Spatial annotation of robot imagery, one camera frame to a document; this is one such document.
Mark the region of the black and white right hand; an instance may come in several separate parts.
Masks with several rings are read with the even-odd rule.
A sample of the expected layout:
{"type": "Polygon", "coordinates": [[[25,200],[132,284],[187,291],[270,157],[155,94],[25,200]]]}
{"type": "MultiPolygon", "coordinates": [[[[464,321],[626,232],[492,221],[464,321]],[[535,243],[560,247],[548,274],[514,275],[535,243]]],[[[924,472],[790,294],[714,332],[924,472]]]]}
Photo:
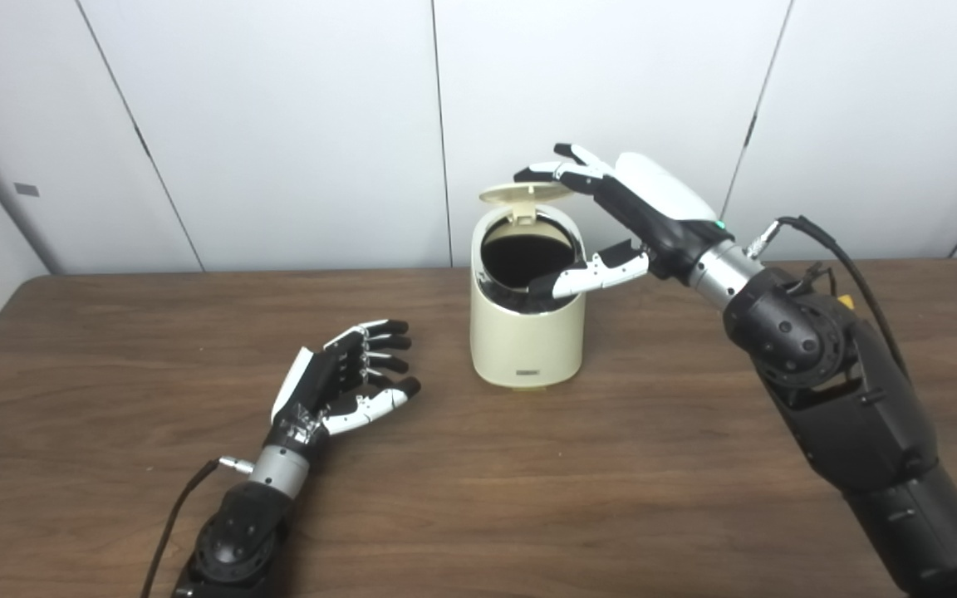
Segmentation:
{"type": "Polygon", "coordinates": [[[640,246],[616,243],[588,261],[536,277],[527,287],[532,299],[574,297],[644,275],[695,289],[714,279],[714,264],[734,238],[694,190],[640,153],[622,153],[611,165],[575,144],[557,144],[554,150],[561,162],[529,165],[515,174],[515,182],[555,183],[592,197],[640,246]]]}

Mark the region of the black and white left hand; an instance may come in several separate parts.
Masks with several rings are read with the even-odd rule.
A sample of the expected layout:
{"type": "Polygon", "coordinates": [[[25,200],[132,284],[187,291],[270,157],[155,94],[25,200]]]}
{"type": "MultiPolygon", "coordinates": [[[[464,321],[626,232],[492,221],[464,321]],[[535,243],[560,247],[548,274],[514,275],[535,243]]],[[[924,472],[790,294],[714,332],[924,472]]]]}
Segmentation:
{"type": "Polygon", "coordinates": [[[413,399],[421,383],[395,353],[413,345],[405,321],[349,326],[319,350],[297,352],[282,382],[263,445],[308,457],[324,440],[356,430],[413,399]]]}

